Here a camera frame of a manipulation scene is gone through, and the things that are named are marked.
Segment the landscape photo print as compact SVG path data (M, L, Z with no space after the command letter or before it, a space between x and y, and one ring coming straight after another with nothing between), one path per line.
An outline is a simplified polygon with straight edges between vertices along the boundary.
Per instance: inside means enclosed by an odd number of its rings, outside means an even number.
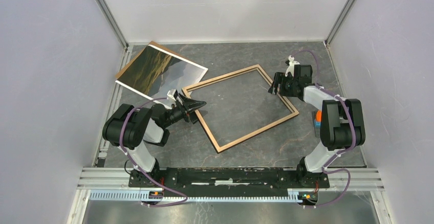
M157 99L166 98L172 89L180 92L200 82L207 71L208 68L151 41L116 74L116 83L169 108L174 101Z

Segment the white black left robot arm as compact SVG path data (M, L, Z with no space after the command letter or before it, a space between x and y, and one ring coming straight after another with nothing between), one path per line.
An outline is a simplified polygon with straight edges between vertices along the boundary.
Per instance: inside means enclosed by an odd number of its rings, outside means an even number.
M129 174L141 176L149 187L160 182L161 173L158 160L149 153L146 145L165 146L170 136L168 127L181 120L195 124L199 118L194 112L207 104L177 91L168 97L174 101L171 108L161 103L150 108L121 104L102 130L103 139L120 149L132 162L135 169Z

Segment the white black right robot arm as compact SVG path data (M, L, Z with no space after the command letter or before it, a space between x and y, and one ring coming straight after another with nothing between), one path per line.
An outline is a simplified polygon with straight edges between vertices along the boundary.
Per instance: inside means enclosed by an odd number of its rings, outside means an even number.
M296 168L296 182L302 187L311 186L316 180L327 177L327 168L339 157L365 142L365 127L360 100L342 98L313 83L311 65L288 61L285 72L276 72L270 78L258 64L211 78L182 88L183 94L222 82L249 72L259 72L270 85L268 93L277 95L291 113L275 122L248 133L226 145L220 146L199 111L195 111L200 124L213 144L216 152L223 152L262 132L297 116L299 112L288 98L297 97L301 101L321 111L320 142L315 149L302 158Z

